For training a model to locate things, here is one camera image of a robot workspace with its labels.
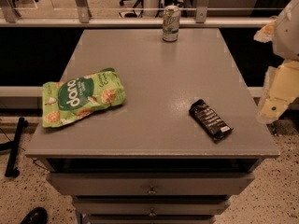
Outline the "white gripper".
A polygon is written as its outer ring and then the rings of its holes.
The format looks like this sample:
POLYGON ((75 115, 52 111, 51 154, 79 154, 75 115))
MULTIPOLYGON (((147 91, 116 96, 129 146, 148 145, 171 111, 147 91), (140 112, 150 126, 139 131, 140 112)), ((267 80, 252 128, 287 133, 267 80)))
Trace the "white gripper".
MULTIPOLYGON (((253 39, 267 43, 273 41, 276 20, 256 32, 253 39)), ((285 60, 278 68, 269 66, 265 73, 263 94, 258 103, 256 119, 270 124, 280 118, 289 105, 299 97, 299 62, 285 60)))

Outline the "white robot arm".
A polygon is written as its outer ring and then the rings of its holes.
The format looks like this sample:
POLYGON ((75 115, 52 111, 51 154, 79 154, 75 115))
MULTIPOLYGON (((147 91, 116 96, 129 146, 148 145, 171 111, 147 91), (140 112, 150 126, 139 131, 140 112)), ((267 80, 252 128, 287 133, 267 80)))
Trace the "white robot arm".
POLYGON ((278 68, 268 67, 258 103, 257 120, 270 124, 299 97, 299 0, 291 0, 275 20, 256 33, 254 39, 271 41, 273 52, 283 59, 278 68))

